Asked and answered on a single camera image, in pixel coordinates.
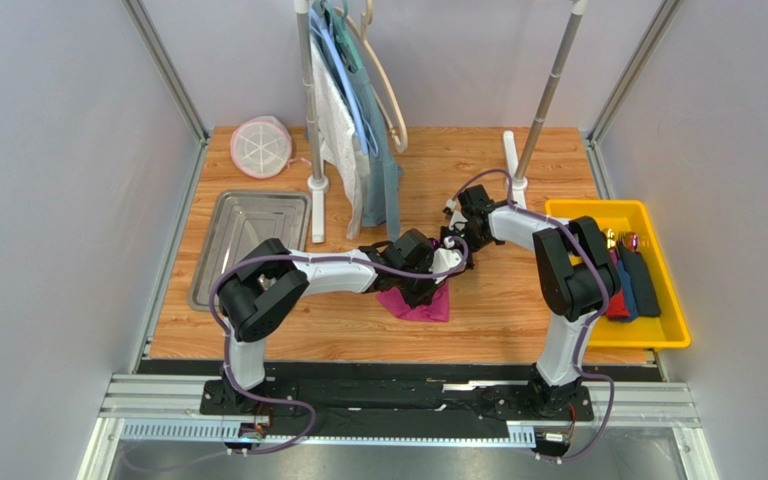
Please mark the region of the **pink paper napkin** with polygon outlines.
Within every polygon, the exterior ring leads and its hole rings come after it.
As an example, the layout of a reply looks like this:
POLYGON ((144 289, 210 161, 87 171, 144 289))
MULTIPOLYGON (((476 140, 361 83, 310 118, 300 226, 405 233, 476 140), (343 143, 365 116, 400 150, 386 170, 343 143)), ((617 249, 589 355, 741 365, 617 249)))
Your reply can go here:
POLYGON ((430 323, 446 323, 450 320, 450 289, 449 283, 434 292, 431 303, 409 307, 398 289, 379 292, 375 295, 378 303, 394 318, 430 323))

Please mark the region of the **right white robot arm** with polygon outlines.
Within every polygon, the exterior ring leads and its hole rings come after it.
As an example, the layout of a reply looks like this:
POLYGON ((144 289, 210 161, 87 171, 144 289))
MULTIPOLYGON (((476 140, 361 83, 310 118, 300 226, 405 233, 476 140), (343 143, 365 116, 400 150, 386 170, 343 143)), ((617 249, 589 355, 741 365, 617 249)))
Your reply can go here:
POLYGON ((606 237, 590 216, 563 220, 505 202, 450 199, 448 230, 477 251, 491 243, 513 243, 534 253, 540 290, 552 312, 536 376, 529 381, 536 403, 570 400, 581 385, 582 360, 597 319, 621 287, 606 237))

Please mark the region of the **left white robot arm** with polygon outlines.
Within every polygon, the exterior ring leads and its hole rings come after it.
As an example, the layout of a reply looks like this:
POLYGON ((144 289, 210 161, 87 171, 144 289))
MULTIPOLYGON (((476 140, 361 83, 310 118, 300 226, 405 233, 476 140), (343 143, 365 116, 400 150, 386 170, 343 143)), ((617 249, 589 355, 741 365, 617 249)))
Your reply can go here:
POLYGON ((265 378, 266 339, 304 297, 348 292, 383 294, 399 310, 434 304, 448 278, 466 266, 459 236, 433 240, 416 229, 394 242, 342 253, 309 253, 281 240, 263 241, 212 285, 209 310, 223 330, 223 376, 251 396, 265 378))

